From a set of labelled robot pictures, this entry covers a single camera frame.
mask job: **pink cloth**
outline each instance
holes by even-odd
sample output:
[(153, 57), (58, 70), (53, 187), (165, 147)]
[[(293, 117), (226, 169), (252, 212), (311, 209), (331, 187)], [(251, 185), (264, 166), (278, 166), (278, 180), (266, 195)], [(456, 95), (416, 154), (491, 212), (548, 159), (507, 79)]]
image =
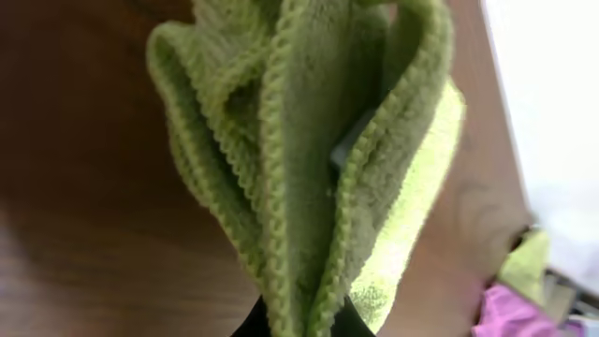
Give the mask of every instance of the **pink cloth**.
[(476, 337), (558, 337), (557, 326), (534, 304), (507, 286), (485, 291), (480, 323), (472, 328)]
[(584, 326), (580, 322), (568, 321), (565, 323), (565, 329), (572, 331), (577, 337), (584, 337), (586, 335)]

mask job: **microfiber towel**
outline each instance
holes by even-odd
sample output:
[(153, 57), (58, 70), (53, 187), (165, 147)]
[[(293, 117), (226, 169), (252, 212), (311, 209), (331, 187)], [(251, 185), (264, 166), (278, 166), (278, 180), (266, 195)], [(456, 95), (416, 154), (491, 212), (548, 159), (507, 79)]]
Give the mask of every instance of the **microfiber towel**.
[[(383, 324), (448, 171), (463, 104), (442, 0), (196, 0), (147, 63), (175, 165), (218, 219), (273, 336), (327, 336), (350, 295)], [(329, 156), (375, 110), (340, 172)]]
[(539, 307), (545, 306), (543, 285), (548, 264), (549, 236), (543, 229), (524, 234), (522, 244), (510, 253), (499, 270), (499, 282)]
[(507, 286), (485, 291), (481, 321), (474, 337), (561, 337), (557, 325), (536, 305)]

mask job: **wooden surface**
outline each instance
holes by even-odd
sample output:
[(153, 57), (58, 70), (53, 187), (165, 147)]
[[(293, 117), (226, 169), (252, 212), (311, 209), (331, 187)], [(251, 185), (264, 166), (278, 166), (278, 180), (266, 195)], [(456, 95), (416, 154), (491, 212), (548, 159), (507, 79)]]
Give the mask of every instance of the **wooden surface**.
[[(467, 335), (529, 221), (478, 2), (450, 3), (466, 129), (383, 336)], [(256, 300), (171, 165), (145, 71), (150, 29), (189, 11), (0, 3), (0, 336), (227, 336)]]

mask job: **yellow-green cloth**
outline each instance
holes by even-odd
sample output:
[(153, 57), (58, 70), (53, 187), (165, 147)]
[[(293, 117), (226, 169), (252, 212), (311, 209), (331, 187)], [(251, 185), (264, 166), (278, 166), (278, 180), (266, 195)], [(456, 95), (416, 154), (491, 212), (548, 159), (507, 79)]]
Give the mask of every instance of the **yellow-green cloth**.
[[(148, 41), (177, 169), (275, 337), (329, 335), (348, 293), (381, 327), (458, 141), (444, 1), (401, 1), (391, 24), (377, 3), (195, 0), (196, 24)], [(338, 175), (330, 152), (367, 110)]]
[(532, 230), (522, 238), (522, 244), (507, 256), (498, 280), (520, 295), (544, 307), (543, 285), (548, 263), (549, 235), (541, 229)]

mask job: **white wall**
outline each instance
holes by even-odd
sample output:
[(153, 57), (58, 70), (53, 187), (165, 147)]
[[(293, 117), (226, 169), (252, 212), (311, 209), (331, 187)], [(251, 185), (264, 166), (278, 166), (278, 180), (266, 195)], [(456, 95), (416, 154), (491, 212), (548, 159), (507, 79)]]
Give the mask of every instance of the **white wall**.
[(599, 1), (483, 5), (551, 265), (599, 294)]

